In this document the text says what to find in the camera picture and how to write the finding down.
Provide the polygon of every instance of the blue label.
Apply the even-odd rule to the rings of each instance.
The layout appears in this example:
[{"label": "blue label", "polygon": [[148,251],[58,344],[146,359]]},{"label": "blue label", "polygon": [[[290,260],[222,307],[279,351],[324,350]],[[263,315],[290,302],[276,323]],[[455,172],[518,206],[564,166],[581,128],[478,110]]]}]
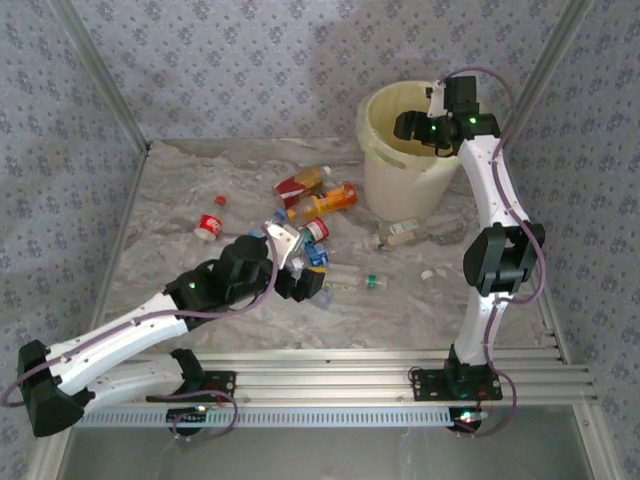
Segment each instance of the blue label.
[{"label": "blue label", "polygon": [[304,251],[309,257],[309,262],[314,267],[322,267],[329,263],[329,253],[320,243],[315,245],[307,245]]}]

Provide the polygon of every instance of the glass panel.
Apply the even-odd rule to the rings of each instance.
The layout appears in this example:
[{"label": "glass panel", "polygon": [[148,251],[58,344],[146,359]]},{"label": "glass panel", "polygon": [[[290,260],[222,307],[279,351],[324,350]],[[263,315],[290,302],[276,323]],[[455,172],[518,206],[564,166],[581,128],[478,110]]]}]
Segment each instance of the glass panel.
[{"label": "glass panel", "polygon": [[[504,415],[497,409],[492,422]],[[555,480],[592,478],[573,410],[521,408],[505,430],[238,429],[200,444],[164,429],[75,429],[59,480]]]}]

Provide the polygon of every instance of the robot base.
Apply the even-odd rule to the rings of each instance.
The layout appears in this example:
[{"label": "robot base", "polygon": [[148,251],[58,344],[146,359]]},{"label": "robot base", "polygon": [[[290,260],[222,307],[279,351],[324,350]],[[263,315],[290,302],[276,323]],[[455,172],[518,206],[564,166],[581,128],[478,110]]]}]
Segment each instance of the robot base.
[{"label": "robot base", "polygon": [[453,345],[442,370],[413,367],[409,380],[416,402],[502,400],[498,376],[487,365],[460,363]]}]

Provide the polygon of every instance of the cable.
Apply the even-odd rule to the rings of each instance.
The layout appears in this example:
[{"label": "cable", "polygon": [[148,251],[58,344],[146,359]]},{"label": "cable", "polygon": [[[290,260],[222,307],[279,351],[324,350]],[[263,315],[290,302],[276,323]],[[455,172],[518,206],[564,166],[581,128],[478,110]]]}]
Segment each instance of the cable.
[{"label": "cable", "polygon": [[175,395],[155,395],[151,398],[153,398],[154,400],[161,400],[161,401],[162,400],[183,400],[187,398],[200,397],[202,395],[211,395],[212,397],[214,397],[214,400],[216,397],[222,397],[228,400],[231,403],[231,405],[233,405],[233,418],[231,419],[231,422],[229,422],[229,425],[227,425],[225,428],[214,433],[213,435],[202,435],[198,437],[180,435],[178,433],[178,424],[184,419],[184,417],[191,415],[191,413],[181,413],[180,415],[178,415],[176,418],[173,419],[173,422],[171,425],[171,431],[173,432],[173,435],[176,440],[179,440],[182,442],[188,442],[188,443],[196,443],[196,442],[203,442],[206,440],[213,440],[215,438],[220,438],[223,435],[226,435],[227,433],[229,433],[231,430],[234,429],[234,427],[236,426],[236,423],[238,423],[238,415],[239,415],[238,402],[231,395],[225,392],[221,392],[220,390],[200,390],[198,392],[179,393]]},{"label": "cable", "polygon": [[0,405],[5,408],[16,408],[16,407],[24,406],[24,402],[12,402],[12,401],[9,401],[9,397],[11,396],[13,391],[17,389],[20,385],[22,385],[25,381],[27,381],[34,375],[42,372],[43,370],[46,370],[48,368],[51,368],[54,365],[57,365],[58,363],[61,363],[63,360],[68,361],[73,356],[86,350],[92,345],[95,345],[96,343],[101,342],[115,335],[116,333],[119,333],[120,331],[130,328],[132,326],[135,328],[136,326],[140,325],[140,323],[145,322],[147,320],[151,320],[157,317],[175,315],[175,316],[189,316],[189,317],[195,317],[195,318],[202,318],[208,321],[212,321],[220,318],[231,318],[238,315],[242,315],[243,313],[248,313],[251,310],[259,307],[266,300],[266,298],[273,292],[275,288],[276,280],[278,277],[278,253],[276,250],[275,240],[269,234],[269,232],[265,227],[263,227],[262,229],[264,230],[266,237],[269,241],[269,246],[271,247],[271,256],[273,257],[273,259],[272,259],[272,268],[271,268],[271,278],[269,279],[267,288],[264,290],[264,292],[260,295],[259,298],[255,299],[255,301],[251,302],[249,305],[241,308],[240,310],[235,310],[232,312],[209,313],[209,312],[197,312],[194,310],[158,310],[156,312],[150,312],[150,313],[141,315],[139,317],[136,317],[133,319],[132,322],[125,322],[125,323],[121,323],[120,325],[116,325],[115,327],[109,330],[106,330],[100,333],[99,335],[96,335],[95,337],[87,340],[85,343],[77,345],[76,347],[65,352],[64,354],[58,357],[52,358],[51,360],[47,360],[46,362],[43,362],[40,365],[20,375],[15,381],[13,381],[9,385],[9,387],[4,391],[4,393],[0,397]]},{"label": "cable", "polygon": [[500,84],[504,87],[504,89],[507,92],[507,96],[509,97],[509,104],[511,105],[511,109],[515,110],[516,96],[513,94],[512,88],[509,86],[509,84],[507,83],[507,81],[504,79],[504,77],[502,75],[500,75],[495,70],[492,70],[491,68],[487,68],[487,67],[463,67],[463,68],[459,68],[458,70],[454,70],[453,72],[450,72],[450,73],[446,74],[444,77],[442,77],[440,80],[438,80],[438,83],[444,83],[444,81],[447,80],[448,78],[451,78],[451,77],[453,77],[455,75],[458,75],[459,73],[466,73],[466,72],[486,73],[487,75],[490,75],[493,78],[495,78],[496,80],[498,80],[498,82],[500,82]]},{"label": "cable", "polygon": [[[511,89],[507,81],[499,73],[497,73],[496,71],[490,68],[486,68],[486,67],[460,68],[458,70],[455,70],[445,75],[441,80],[439,80],[439,83],[443,83],[446,79],[451,78],[454,75],[457,75],[459,73],[472,72],[472,71],[486,73],[487,75],[490,75],[496,80],[498,80],[498,82],[502,84],[502,86],[507,92],[507,96],[509,97],[509,103],[511,105],[511,110],[515,111],[516,99],[515,99],[515,95],[513,94],[513,90]],[[538,243],[538,240],[535,238],[535,235],[533,234],[531,229],[520,218],[520,216],[513,210],[513,205],[511,205],[511,202],[509,202],[509,198],[507,197],[504,191],[504,186],[502,185],[502,182],[500,180],[500,174],[498,172],[498,161],[496,159],[498,158],[498,155],[502,151],[504,144],[507,141],[507,138],[508,138],[508,132],[505,132],[505,134],[502,135],[502,137],[500,138],[498,145],[496,145],[496,148],[493,151],[493,154],[491,155],[491,172],[493,174],[493,180],[496,184],[496,189],[498,190],[498,195],[500,196],[500,199],[504,203],[504,206],[507,209],[507,212],[509,212],[509,214],[513,217],[513,219],[516,221],[518,226],[522,229],[522,231],[525,233],[525,235],[533,245],[533,249],[536,252],[536,256],[540,264],[540,282],[538,283],[538,286],[534,291],[534,293],[529,298],[518,300],[514,298],[498,297],[496,298],[493,304],[493,308],[491,309],[491,314],[489,315],[489,321],[487,322],[487,327],[485,328],[484,335],[483,335],[484,357],[489,369],[495,375],[504,378],[507,381],[507,383],[509,383],[509,386],[511,387],[511,391],[512,391],[512,402],[511,402],[511,408],[509,409],[509,413],[498,425],[487,430],[486,432],[476,433],[475,431],[473,431],[473,432],[464,434],[465,436],[478,437],[478,438],[493,435],[494,433],[498,433],[500,430],[505,428],[515,416],[518,408],[518,394],[516,392],[515,383],[513,382],[513,380],[509,375],[507,375],[505,372],[501,370],[498,370],[495,367],[493,360],[491,359],[491,352],[489,351],[489,339],[491,338],[491,329],[493,328],[493,324],[498,315],[499,305],[500,303],[513,303],[514,305],[527,305],[527,304],[533,303],[540,297],[540,295],[542,294],[542,291],[544,290],[545,284],[547,282],[547,269],[546,269],[544,254],[542,253],[542,248],[540,247],[540,244]],[[464,424],[461,424],[459,422],[455,422],[455,423],[461,427],[464,427],[467,430],[471,430],[469,427],[467,427]]]}]

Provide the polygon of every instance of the bucket handle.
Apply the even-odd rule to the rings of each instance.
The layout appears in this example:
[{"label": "bucket handle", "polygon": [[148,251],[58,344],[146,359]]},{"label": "bucket handle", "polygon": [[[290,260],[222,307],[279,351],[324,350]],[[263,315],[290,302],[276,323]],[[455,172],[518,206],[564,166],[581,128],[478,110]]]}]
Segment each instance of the bucket handle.
[{"label": "bucket handle", "polygon": [[382,152],[379,148],[373,147],[374,153],[385,163],[392,167],[399,168],[401,170],[414,170],[419,172],[426,172],[433,167],[439,160],[439,157],[415,157],[411,164],[406,164],[398,159],[395,159],[386,153]]}]

